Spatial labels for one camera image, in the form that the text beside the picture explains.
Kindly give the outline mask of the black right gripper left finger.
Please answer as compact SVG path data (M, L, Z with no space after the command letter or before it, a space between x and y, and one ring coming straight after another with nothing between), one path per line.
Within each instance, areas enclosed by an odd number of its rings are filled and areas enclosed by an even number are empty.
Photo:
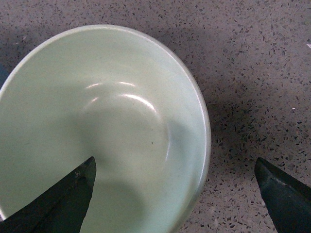
M96 177L94 157L0 223L2 233L78 233Z

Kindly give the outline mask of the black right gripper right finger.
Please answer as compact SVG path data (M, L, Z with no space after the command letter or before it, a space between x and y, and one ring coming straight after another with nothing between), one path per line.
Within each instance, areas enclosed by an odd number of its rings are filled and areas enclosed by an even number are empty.
M255 164L261 197L279 233L311 231L311 188L263 158Z

